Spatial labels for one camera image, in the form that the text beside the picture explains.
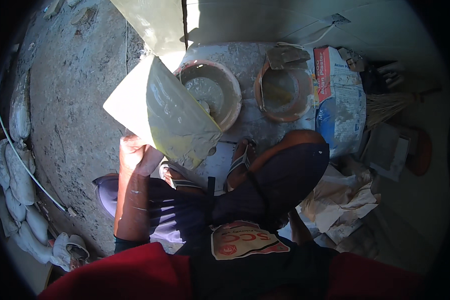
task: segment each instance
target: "man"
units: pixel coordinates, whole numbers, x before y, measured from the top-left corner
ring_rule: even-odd
[[[40,297],[324,298],[338,253],[313,241],[294,207],[322,177],[329,146],[314,131],[294,130],[259,157],[254,147],[250,138],[239,141],[227,193],[213,197],[172,164],[161,166],[164,181],[150,178],[162,153],[137,136],[122,138],[116,209],[107,209],[116,254],[65,275]],[[105,208],[113,182],[96,180]],[[292,241],[276,233],[287,213]],[[186,243],[168,255],[150,236]]]

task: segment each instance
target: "electrical wire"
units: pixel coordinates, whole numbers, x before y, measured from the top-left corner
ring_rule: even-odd
[[[50,193],[38,182],[37,178],[35,178],[35,176],[30,172],[29,168],[27,167],[27,165],[25,165],[24,161],[22,160],[22,158],[20,157],[20,155],[18,154],[17,150],[15,149],[15,146],[13,145],[13,141],[10,138],[9,133],[7,132],[7,130],[5,129],[5,125],[3,124],[3,120],[2,120],[2,116],[0,115],[0,124],[2,125],[2,129],[3,132],[5,133],[6,139],[8,140],[8,142],[10,143],[10,146],[12,146],[12,150],[15,153],[15,155],[18,157],[18,159],[21,162],[21,165],[25,168],[25,170],[27,171],[27,173],[30,175],[30,177],[33,179],[33,181],[35,181],[35,183],[42,189],[42,191],[53,201],[53,203],[55,203],[55,205],[57,207],[59,207],[61,210],[66,211],[65,207],[63,207],[57,200],[55,200],[52,195],[50,195]]]
[[[295,48],[298,48],[298,49],[300,49],[300,50],[305,50],[305,47],[304,47],[304,46],[311,45],[311,44],[314,44],[314,43],[320,41],[321,39],[324,38],[324,36],[325,36],[325,35],[326,35],[333,27],[335,27],[335,23],[332,23],[332,24],[328,27],[328,29],[325,30],[325,32],[322,33],[322,34],[320,35],[320,37],[319,37],[318,39],[316,39],[316,40],[314,40],[314,41],[312,41],[312,42],[308,42],[308,43],[302,44],[302,45],[289,44],[289,43],[286,43],[286,42],[277,42],[277,46],[279,46],[279,47],[295,47]]]

